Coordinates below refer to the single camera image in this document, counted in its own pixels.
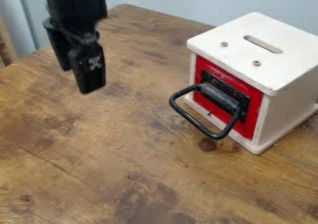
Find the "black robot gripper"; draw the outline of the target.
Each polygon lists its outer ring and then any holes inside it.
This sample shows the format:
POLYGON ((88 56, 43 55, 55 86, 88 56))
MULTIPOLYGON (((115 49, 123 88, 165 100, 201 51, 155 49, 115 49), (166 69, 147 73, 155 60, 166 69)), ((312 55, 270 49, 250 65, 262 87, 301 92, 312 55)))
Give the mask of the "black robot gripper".
POLYGON ((103 47, 95 43, 99 39, 98 23, 108 16, 106 0, 46 2, 50 17, 44 20, 44 28, 59 64, 64 71, 72 68, 79 91, 88 94, 106 86, 103 47), (91 45, 70 51, 70 44, 91 45))

